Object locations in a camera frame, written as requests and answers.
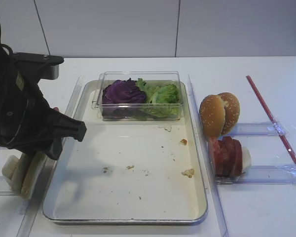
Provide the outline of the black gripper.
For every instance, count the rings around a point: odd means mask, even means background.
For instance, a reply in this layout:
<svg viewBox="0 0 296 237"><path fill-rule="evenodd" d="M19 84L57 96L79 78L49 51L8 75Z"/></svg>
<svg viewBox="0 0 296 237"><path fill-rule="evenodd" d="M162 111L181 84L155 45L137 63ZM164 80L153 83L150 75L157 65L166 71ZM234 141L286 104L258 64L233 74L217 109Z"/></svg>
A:
<svg viewBox="0 0 296 237"><path fill-rule="evenodd" d="M0 73L0 147L40 150L58 160L62 138L82 142L87 127L50 108L38 83L18 71Z"/></svg>

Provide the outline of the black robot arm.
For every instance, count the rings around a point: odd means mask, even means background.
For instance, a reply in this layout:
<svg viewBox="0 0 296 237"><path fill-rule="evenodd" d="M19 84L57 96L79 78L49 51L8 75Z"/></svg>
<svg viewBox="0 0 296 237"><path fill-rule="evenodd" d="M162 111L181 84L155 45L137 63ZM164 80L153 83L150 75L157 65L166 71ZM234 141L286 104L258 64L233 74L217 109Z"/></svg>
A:
<svg viewBox="0 0 296 237"><path fill-rule="evenodd" d="M41 79L56 79L52 71L63 62L61 56L13 53L0 39L1 147L58 160L63 138L83 140L85 123L51 108L38 86Z"/></svg>

